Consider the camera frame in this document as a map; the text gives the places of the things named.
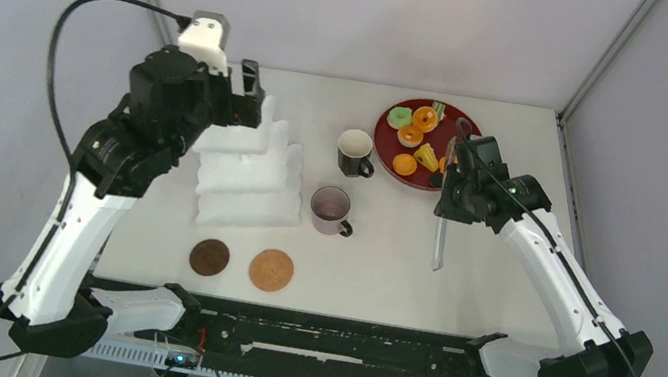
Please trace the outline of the metal tongs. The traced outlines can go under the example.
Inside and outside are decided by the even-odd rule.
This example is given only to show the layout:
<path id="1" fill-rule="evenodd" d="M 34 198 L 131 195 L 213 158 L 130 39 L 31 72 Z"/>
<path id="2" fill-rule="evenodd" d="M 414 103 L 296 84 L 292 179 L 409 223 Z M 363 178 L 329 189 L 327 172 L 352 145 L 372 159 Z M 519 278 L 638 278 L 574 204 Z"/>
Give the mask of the metal tongs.
<path id="1" fill-rule="evenodd" d="M 451 165 L 454 162 L 454 157 L 455 157 L 455 144 L 456 141 L 454 139 L 451 139 L 450 142 L 448 143 L 447 149 L 445 151 L 445 157 L 447 159 L 447 168 L 444 173 L 445 175 L 445 180 L 446 180 L 446 175 L 447 175 L 447 169 L 449 165 Z M 436 219 L 436 232 L 435 232 L 435 238 L 434 238 L 434 251 L 433 251 L 433 257 L 432 257 L 432 263 L 431 263 L 431 269 L 432 271 L 439 271 L 443 268 L 444 264 L 444 252 L 445 252 L 445 239 L 446 239 L 446 233 L 447 233 L 447 220 L 444 217 L 438 216 Z"/>

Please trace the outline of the yellow cake slice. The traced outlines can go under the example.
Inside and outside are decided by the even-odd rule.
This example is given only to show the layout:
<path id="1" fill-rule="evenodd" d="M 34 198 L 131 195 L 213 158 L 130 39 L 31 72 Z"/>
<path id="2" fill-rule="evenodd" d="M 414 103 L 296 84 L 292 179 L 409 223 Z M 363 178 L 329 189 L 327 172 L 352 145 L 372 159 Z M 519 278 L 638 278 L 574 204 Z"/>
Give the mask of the yellow cake slice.
<path id="1" fill-rule="evenodd" d="M 434 148 L 427 142 L 420 144 L 417 147 L 416 151 L 413 153 L 413 157 L 416 159 L 416 162 L 419 165 L 422 165 L 431 173 L 439 171 L 440 168 L 440 159 L 437 156 Z"/>

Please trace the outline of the white tiered dessert stand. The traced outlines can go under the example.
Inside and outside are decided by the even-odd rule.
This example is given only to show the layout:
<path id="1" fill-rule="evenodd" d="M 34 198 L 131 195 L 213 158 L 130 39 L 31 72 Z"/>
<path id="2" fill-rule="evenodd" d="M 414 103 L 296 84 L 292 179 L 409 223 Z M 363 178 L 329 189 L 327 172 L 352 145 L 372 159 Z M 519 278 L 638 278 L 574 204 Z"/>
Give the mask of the white tiered dessert stand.
<path id="1" fill-rule="evenodd" d="M 300 219 L 303 147 L 289 123 L 275 118 L 266 96 L 259 127 L 205 130 L 191 148 L 199 160 L 195 222 L 203 227 L 296 227 Z"/>

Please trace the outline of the black mug white inside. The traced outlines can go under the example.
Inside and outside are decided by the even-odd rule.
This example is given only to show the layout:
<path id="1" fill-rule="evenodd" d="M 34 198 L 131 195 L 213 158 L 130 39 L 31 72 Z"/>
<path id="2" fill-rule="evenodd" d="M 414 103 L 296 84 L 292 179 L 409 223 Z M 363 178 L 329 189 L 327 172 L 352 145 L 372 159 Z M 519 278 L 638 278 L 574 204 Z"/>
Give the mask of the black mug white inside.
<path id="1" fill-rule="evenodd" d="M 374 141 L 368 133 L 358 129 L 343 131 L 337 141 L 338 168 L 344 176 L 370 178 L 374 166 L 370 160 Z"/>

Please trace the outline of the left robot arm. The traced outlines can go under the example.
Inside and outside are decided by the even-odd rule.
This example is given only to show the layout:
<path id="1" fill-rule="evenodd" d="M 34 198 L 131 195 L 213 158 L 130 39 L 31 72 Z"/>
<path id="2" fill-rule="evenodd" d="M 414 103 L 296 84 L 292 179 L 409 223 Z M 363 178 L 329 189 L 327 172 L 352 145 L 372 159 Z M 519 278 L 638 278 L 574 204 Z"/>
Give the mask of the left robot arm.
<path id="1" fill-rule="evenodd" d="M 178 284 L 109 291 L 86 277 L 121 218 L 202 132 L 259 125 L 259 66 L 246 59 L 241 67 L 242 94 L 233 93 L 227 72 L 173 46 L 131 69 L 117 107 L 67 153 L 63 196 L 20 268 L 0 284 L 0 318 L 22 352 L 72 358 L 103 336 L 143 330 L 162 330 L 175 343 L 196 336 L 196 300 Z"/>

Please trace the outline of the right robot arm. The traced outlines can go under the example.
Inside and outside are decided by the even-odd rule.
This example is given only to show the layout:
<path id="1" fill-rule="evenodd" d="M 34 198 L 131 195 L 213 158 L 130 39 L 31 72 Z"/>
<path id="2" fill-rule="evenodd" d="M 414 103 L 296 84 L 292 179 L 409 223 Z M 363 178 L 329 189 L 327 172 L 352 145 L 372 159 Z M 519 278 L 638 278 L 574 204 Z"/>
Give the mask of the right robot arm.
<path id="1" fill-rule="evenodd" d="M 641 377 L 654 348 L 606 306 L 566 245 L 547 194 L 531 175 L 512 176 L 492 136 L 451 139 L 435 215 L 484 224 L 520 261 L 552 322 L 557 346 L 505 333 L 474 339 L 461 377 Z"/>

